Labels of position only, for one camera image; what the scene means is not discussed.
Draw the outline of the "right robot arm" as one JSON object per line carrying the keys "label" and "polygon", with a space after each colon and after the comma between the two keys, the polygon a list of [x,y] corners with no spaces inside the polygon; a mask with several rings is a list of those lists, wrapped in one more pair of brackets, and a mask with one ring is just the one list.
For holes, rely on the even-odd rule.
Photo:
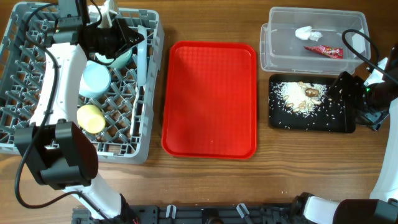
{"label": "right robot arm", "polygon": [[397,223],[397,85],[371,85],[364,96],[369,108],[382,109],[389,117],[387,134],[338,139],[319,135],[296,141],[320,152],[310,160],[315,172],[349,171],[347,179],[319,180],[323,194],[304,192],[292,202],[289,219],[296,223]]}

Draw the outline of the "red serving tray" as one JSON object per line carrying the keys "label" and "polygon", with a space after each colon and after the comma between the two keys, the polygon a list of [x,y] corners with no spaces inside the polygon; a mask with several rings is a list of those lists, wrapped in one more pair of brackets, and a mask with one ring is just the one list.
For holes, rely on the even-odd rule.
{"label": "red serving tray", "polygon": [[177,157],[249,159],[257,149],[257,57],[248,44],[170,49],[162,147]]}

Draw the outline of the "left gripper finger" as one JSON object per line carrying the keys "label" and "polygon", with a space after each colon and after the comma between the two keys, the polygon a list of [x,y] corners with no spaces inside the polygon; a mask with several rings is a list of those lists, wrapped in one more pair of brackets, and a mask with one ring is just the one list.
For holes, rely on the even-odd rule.
{"label": "left gripper finger", "polygon": [[111,58],[119,57],[120,55],[128,51],[130,48],[143,41],[145,41],[145,39],[113,40],[111,42],[112,43]]}
{"label": "left gripper finger", "polygon": [[143,35],[131,29],[125,19],[115,19],[118,36],[123,40],[143,40]]}

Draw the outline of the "red snack wrapper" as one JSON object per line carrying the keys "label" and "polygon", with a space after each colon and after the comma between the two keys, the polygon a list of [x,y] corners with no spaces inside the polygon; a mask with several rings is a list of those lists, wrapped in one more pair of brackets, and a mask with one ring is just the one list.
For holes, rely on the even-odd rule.
{"label": "red snack wrapper", "polygon": [[304,49],[333,59],[343,59],[344,54],[341,47],[329,47],[326,45],[318,45],[313,47],[304,46]]}

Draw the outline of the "yellow plastic cup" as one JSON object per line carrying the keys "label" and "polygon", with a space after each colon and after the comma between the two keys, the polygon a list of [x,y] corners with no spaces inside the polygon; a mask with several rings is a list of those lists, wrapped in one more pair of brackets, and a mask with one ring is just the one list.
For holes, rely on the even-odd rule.
{"label": "yellow plastic cup", "polygon": [[84,105],[77,110],[78,125],[91,134],[100,133],[106,121],[99,108],[95,105]]}

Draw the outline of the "grey dishwasher rack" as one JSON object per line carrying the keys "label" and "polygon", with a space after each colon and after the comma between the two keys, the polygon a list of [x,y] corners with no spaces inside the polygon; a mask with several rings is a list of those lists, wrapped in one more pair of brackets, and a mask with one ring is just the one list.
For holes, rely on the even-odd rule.
{"label": "grey dishwasher rack", "polygon": [[[40,6],[38,2],[19,2],[12,12],[1,41],[1,153],[18,154],[14,131],[29,125],[39,102],[45,72],[45,55],[24,38],[24,21]],[[119,15],[134,30],[147,31],[148,95],[142,86],[137,101],[133,137],[131,110],[137,87],[137,49],[123,68],[109,68],[110,86],[102,96],[79,96],[78,106],[95,105],[104,114],[105,128],[98,134],[86,133],[97,148],[101,162],[143,164],[148,157],[155,83],[162,60],[164,30],[158,12],[150,9],[119,8]]]}

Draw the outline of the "white napkin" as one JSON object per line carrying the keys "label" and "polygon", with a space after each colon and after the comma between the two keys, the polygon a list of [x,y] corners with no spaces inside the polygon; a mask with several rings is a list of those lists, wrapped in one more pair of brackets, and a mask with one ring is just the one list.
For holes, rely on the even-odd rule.
{"label": "white napkin", "polygon": [[323,37],[321,32],[313,31],[311,26],[298,28],[295,31],[295,36],[300,40],[312,40],[316,42]]}

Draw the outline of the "light blue plate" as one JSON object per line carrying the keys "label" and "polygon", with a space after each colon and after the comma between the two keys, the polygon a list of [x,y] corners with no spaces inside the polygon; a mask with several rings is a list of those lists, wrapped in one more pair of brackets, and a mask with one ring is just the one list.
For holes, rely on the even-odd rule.
{"label": "light blue plate", "polygon": [[147,41],[146,28],[138,26],[138,33],[142,34],[144,40],[137,45],[137,86],[141,87],[146,84],[147,78]]}

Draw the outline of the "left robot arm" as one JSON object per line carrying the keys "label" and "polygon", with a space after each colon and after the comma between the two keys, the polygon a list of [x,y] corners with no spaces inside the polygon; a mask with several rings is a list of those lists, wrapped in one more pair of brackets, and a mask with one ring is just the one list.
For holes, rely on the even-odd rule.
{"label": "left robot arm", "polygon": [[30,123],[15,131],[14,144],[35,181],[78,199],[97,223],[139,223],[122,194],[98,172],[94,145],[78,127],[80,80],[89,57],[117,58],[144,41],[124,19],[109,27],[91,22],[86,1],[59,1],[55,26],[35,46],[45,53],[45,75]]}

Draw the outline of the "green bowl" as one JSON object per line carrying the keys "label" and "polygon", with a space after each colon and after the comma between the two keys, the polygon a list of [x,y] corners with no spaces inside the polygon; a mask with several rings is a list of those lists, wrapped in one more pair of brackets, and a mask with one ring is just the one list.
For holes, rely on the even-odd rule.
{"label": "green bowl", "polygon": [[117,68],[117,69],[120,69],[120,68],[123,68],[124,66],[126,66],[128,61],[131,58],[131,55],[132,55],[132,49],[129,49],[128,51],[126,51],[125,53],[123,53],[122,55],[117,57],[116,59],[110,59],[104,55],[95,53],[97,60],[99,60],[102,63],[109,63],[110,67]]}

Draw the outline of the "white plastic spoon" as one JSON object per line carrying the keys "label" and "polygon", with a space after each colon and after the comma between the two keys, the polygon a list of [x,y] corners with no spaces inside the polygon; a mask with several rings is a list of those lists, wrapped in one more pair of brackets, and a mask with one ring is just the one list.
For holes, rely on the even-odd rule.
{"label": "white plastic spoon", "polygon": [[135,98],[133,101],[133,107],[131,110],[131,127],[130,127],[130,132],[129,134],[131,135],[131,137],[133,137],[133,133],[134,133],[134,127],[135,127],[135,114],[136,114],[136,108],[137,108],[137,101],[139,99],[139,95],[140,95],[140,87],[137,86],[135,87]]}

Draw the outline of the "light blue bowl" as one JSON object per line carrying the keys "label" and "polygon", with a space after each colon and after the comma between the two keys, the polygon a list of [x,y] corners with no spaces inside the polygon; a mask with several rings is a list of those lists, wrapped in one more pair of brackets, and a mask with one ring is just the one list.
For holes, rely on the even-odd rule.
{"label": "light blue bowl", "polygon": [[106,66],[88,61],[80,80],[79,94],[97,98],[104,94],[111,83],[111,75]]}

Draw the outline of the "clear plastic bin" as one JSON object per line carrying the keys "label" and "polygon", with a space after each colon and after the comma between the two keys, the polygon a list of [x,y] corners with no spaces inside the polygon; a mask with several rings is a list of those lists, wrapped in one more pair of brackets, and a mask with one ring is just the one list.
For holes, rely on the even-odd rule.
{"label": "clear plastic bin", "polygon": [[[298,39],[295,31],[305,26],[321,32],[323,37],[317,42]],[[363,61],[342,41],[341,35],[348,29],[368,35],[365,15],[359,11],[272,7],[268,22],[261,27],[261,67],[267,72],[338,75],[347,71],[352,74]],[[341,47],[343,59],[329,58],[304,49],[304,46],[318,45]]]}

